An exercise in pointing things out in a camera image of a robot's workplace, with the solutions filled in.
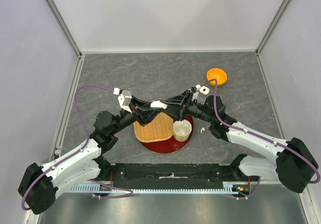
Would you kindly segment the white oval charging case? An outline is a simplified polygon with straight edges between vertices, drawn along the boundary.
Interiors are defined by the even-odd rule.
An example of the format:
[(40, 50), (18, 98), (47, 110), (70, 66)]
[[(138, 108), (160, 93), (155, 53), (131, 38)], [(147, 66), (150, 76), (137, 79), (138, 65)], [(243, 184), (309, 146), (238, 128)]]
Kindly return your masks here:
[(168, 105), (165, 104), (165, 103), (162, 103), (160, 100), (155, 100), (155, 101), (152, 101), (152, 102), (151, 102), (150, 107), (151, 107), (151, 108), (162, 108), (162, 109), (166, 109), (166, 108), (168, 107)]

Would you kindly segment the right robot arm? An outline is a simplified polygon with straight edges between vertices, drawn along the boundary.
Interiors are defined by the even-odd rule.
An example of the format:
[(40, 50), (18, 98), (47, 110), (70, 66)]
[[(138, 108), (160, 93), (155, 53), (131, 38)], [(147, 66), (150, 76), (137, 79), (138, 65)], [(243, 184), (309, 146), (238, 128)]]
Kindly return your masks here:
[(264, 156), (258, 160), (244, 156), (230, 167), (230, 176), (242, 180), (246, 176), (278, 178), (289, 190), (302, 193), (308, 184), (320, 181), (318, 163), (305, 143), (298, 139), (279, 139), (255, 131), (225, 113), (225, 105), (217, 95), (210, 95), (204, 103), (193, 99), (189, 90), (181, 95), (161, 100), (164, 113), (175, 120), (186, 115), (210, 123), (214, 137), (238, 144)]

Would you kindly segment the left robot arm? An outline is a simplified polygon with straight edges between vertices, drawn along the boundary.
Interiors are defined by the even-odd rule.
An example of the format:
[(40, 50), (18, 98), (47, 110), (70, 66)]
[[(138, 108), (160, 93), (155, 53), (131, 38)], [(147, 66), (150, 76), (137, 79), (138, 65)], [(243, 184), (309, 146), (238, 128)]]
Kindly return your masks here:
[(82, 144), (49, 163), (32, 163), (26, 168), (18, 187), (22, 209), (43, 213), (70, 188), (95, 178), (106, 180), (110, 168), (103, 154), (117, 142), (115, 134), (135, 122), (145, 126), (168, 108), (162, 100), (147, 102), (132, 97), (117, 115), (100, 112), (94, 132), (87, 133)]

